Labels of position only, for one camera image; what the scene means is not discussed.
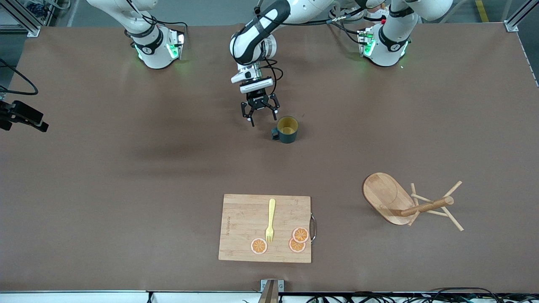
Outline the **dark teal cup yellow inside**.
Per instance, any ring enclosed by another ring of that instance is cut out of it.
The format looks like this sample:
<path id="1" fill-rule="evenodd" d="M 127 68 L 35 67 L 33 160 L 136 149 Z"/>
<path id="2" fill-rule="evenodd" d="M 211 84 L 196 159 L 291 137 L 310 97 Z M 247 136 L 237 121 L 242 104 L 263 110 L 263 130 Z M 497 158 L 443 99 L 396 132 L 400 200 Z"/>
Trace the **dark teal cup yellow inside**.
<path id="1" fill-rule="evenodd" d="M 293 143 L 298 134 L 299 123 L 291 116 L 281 117 L 277 126 L 271 130 L 272 140 L 283 144 Z"/>

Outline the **wooden mug rack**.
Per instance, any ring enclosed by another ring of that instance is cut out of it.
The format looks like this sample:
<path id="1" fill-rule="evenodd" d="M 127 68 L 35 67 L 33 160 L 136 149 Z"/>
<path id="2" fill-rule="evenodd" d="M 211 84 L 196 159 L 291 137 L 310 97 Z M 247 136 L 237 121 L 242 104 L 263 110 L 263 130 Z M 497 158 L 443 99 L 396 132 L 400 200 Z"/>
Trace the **wooden mug rack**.
<path id="1" fill-rule="evenodd" d="M 452 194 L 461 185 L 462 181 L 458 181 L 443 197 L 433 201 L 417 194 L 413 183 L 411 192 L 407 192 L 391 175 L 374 173 L 364 180 L 362 192 L 373 209 L 395 226 L 411 226 L 420 214 L 429 213 L 450 219 L 463 231 L 463 226 L 447 208 L 454 203 Z"/>

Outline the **white table edge rail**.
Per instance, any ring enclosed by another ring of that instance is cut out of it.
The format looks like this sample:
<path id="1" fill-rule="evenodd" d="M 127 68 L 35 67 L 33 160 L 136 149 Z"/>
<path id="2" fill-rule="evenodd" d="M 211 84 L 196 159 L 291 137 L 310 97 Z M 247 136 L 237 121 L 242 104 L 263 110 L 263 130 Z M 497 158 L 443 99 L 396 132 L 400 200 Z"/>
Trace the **white table edge rail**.
<path id="1" fill-rule="evenodd" d="M 151 303 L 258 303 L 260 294 L 248 292 L 155 293 Z M 0 293 L 0 303 L 147 303 L 142 292 Z"/>

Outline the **aluminium frame post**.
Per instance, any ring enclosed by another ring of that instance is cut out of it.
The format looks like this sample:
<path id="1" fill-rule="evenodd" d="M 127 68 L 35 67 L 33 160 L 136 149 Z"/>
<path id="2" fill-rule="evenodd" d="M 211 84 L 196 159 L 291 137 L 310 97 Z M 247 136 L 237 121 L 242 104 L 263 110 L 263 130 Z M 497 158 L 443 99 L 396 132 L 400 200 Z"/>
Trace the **aluminium frame post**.
<path id="1" fill-rule="evenodd" d="M 507 32 L 518 32 L 518 25 L 535 9 L 539 0 L 505 0 L 502 21 Z"/>
<path id="2" fill-rule="evenodd" d="M 19 0 L 0 0 L 0 33 L 38 37 L 42 23 Z"/>

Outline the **yellow plastic fork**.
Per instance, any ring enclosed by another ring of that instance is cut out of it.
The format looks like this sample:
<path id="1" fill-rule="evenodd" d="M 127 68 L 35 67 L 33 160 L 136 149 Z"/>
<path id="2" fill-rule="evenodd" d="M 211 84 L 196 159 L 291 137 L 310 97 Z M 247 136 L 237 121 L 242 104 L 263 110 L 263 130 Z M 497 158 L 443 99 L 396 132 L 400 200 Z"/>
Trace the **yellow plastic fork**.
<path id="1" fill-rule="evenodd" d="M 268 202 L 268 225 L 265 231 L 265 240 L 268 244 L 272 242 L 273 235 L 274 235 L 273 220 L 275 216 L 275 207 L 276 207 L 276 200 L 274 198 L 271 198 Z"/>

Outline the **metal bracket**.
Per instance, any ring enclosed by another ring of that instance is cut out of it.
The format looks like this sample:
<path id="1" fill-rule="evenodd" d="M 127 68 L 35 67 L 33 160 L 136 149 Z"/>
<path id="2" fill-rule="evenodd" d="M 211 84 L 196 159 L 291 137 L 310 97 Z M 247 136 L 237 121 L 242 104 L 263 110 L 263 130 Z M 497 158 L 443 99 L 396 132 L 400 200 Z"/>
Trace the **metal bracket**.
<path id="1" fill-rule="evenodd" d="M 281 292 L 285 290 L 283 279 L 263 279 L 260 281 L 261 296 L 258 303 L 283 303 Z"/>

